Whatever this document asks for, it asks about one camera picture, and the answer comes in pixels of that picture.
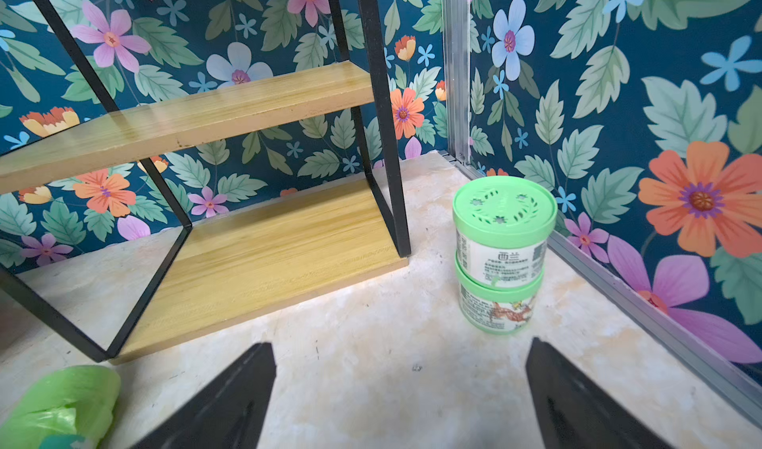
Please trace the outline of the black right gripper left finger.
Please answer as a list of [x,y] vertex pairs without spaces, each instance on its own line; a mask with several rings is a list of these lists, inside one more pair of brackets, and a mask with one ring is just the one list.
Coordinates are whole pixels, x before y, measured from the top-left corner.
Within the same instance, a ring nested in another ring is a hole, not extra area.
[[256,343],[136,448],[255,448],[277,376],[273,346]]

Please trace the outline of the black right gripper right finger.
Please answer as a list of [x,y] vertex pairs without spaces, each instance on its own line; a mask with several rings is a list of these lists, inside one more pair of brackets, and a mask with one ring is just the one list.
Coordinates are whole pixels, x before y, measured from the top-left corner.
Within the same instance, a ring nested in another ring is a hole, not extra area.
[[668,448],[550,343],[532,340],[525,365],[547,448]]

